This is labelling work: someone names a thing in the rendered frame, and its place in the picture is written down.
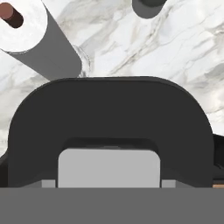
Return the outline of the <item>black blender lid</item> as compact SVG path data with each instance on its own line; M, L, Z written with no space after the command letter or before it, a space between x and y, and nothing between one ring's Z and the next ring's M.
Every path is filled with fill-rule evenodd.
M51 81L21 102L8 135L8 185L56 179L65 148L109 139L154 148L163 179L213 183L213 132L198 102L168 80L110 77Z

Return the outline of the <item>brown towel holder rod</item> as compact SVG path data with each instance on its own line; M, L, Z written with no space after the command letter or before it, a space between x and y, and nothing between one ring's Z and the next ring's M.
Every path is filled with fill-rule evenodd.
M24 23L23 16L10 4L0 3L0 18L10 27L17 29Z

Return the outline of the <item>grey cylinder container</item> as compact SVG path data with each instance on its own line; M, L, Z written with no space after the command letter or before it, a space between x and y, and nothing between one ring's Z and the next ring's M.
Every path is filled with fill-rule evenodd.
M164 7L167 0L132 0L133 11L140 18L154 18Z

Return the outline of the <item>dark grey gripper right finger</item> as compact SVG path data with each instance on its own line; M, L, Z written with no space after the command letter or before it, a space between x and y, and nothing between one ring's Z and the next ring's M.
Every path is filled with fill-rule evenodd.
M187 185L185 183L182 183L173 179L163 179L161 181L161 187L162 188L191 188L190 185Z

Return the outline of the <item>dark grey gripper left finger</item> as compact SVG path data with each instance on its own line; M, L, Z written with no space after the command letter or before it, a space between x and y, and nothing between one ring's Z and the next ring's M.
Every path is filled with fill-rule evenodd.
M27 185L27 187L32 188L55 188L56 187L56 181L54 179L42 179L40 181L31 183Z

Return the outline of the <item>white paper towel roll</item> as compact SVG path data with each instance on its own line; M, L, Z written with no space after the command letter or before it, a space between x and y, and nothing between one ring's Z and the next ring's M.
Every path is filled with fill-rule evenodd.
M11 4L24 18L14 29L0 18L0 50L49 81L76 78L81 58L42 0L0 0Z

